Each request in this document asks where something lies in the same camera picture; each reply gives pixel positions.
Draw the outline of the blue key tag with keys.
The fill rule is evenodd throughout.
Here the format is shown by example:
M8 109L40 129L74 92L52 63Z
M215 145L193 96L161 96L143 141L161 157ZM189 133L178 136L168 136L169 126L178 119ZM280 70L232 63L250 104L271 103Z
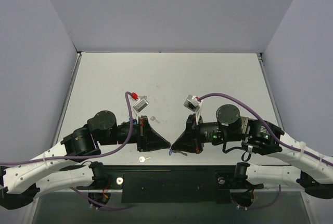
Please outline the blue key tag with keys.
M188 154L183 152L183 151L174 151L174 150L170 149L169 150L169 156L171 156L172 154L181 154L183 156L188 156Z

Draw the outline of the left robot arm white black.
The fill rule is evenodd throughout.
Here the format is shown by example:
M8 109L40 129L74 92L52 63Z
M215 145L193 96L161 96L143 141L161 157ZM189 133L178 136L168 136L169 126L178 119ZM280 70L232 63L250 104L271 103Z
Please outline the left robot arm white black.
M8 210L32 203L50 192L73 187L107 189L111 177L96 158L100 146L134 143L139 152L170 148L146 116L117 124L111 111L100 111L49 150L27 161L1 164L1 206Z

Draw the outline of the white head key front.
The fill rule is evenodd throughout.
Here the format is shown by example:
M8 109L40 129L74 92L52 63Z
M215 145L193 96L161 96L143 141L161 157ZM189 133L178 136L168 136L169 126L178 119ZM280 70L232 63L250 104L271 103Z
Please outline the white head key front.
M151 157L144 157L144 156L140 156L139 157L139 162L140 163L144 163L146 160L150 159Z

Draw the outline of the silver key centre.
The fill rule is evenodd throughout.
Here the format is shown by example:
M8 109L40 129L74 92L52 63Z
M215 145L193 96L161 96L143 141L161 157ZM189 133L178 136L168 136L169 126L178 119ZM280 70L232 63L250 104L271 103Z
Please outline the silver key centre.
M154 116L152 116L150 119L158 124L160 123Z

